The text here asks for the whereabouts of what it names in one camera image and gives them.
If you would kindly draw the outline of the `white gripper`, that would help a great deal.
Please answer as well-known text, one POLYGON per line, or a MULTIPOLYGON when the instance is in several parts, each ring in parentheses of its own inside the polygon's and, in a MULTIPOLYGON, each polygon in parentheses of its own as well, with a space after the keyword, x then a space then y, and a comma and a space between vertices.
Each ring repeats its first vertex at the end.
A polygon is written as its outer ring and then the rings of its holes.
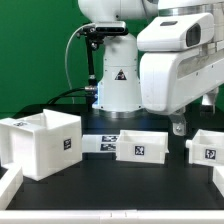
POLYGON ((201 47, 182 52, 149 52, 140 61, 143 106, 151 113, 171 114, 172 130, 177 136, 186 134, 182 107, 203 96, 201 111, 214 113, 218 86, 223 83, 224 48, 208 52, 201 47))

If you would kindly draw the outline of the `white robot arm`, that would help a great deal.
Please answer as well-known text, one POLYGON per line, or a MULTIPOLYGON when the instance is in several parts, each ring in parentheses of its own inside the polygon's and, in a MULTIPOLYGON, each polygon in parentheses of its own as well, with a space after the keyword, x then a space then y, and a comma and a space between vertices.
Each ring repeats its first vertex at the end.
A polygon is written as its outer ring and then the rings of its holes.
POLYGON ((167 115, 186 133, 185 107, 215 113, 224 84, 224 0, 78 0, 104 36, 103 78, 95 108, 167 115))

